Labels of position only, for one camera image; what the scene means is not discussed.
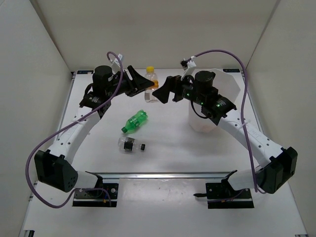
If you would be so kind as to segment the clear bottle yellow cap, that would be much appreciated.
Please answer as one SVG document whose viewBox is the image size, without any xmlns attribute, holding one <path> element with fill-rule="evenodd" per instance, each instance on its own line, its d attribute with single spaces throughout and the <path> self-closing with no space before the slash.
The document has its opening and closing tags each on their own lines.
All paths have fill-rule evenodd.
<svg viewBox="0 0 316 237">
<path fill-rule="evenodd" d="M 148 66 L 146 68 L 146 74 L 145 74 L 145 78 L 152 81 L 154 83 L 154 85 L 152 85 L 151 87 L 148 87 L 145 90 L 145 94 L 144 94 L 144 99 L 147 103 L 153 103 L 153 102 L 157 102 L 158 99 L 156 97 L 153 96 L 153 92 L 158 89 L 159 85 L 158 85 L 158 76 L 155 73 L 154 67 L 153 66 Z"/>
</svg>

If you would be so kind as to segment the green plastic bottle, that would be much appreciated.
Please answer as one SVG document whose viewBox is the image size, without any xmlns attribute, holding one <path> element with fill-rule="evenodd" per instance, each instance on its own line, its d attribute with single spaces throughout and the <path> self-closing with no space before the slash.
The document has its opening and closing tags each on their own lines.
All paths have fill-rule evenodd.
<svg viewBox="0 0 316 237">
<path fill-rule="evenodd" d="M 135 115 L 129 118 L 125 126 L 121 129 L 123 133 L 128 133 L 136 130 L 148 119 L 148 115 L 144 110 L 139 110 Z"/>
</svg>

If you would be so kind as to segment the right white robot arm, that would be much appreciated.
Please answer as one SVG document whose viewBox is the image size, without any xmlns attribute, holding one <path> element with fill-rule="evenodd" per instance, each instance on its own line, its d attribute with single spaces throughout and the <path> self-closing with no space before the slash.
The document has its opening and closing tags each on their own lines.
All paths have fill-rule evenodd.
<svg viewBox="0 0 316 237">
<path fill-rule="evenodd" d="M 213 86 L 215 76 L 210 71 L 200 71 L 195 76 L 184 78 L 169 76 L 153 95 L 164 104 L 168 102 L 170 93 L 174 93 L 174 102 L 187 99 L 200 105 L 205 119 L 232 135 L 257 160 L 258 168 L 234 171 L 223 179 L 222 193 L 225 196 L 232 198 L 242 189 L 256 187 L 274 194 L 294 175 L 297 151 L 292 147 L 283 148 L 246 123 L 236 105 Z"/>
</svg>

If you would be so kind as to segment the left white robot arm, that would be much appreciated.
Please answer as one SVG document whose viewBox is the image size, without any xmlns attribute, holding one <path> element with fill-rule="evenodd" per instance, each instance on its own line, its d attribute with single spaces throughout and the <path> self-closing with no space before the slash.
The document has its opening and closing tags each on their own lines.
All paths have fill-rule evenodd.
<svg viewBox="0 0 316 237">
<path fill-rule="evenodd" d="M 154 82 L 138 74 L 132 66 L 127 72 L 113 73 L 109 66 L 98 66 L 92 75 L 92 83 L 84 92 L 79 109 L 74 116 L 76 124 L 63 131 L 46 150 L 37 151 L 35 165 L 40 182 L 64 192 L 86 189 L 93 198 L 102 195 L 104 186 L 95 173 L 76 171 L 72 167 L 75 154 L 90 130 L 102 119 L 110 107 L 111 96 L 137 95 L 154 85 Z"/>
</svg>

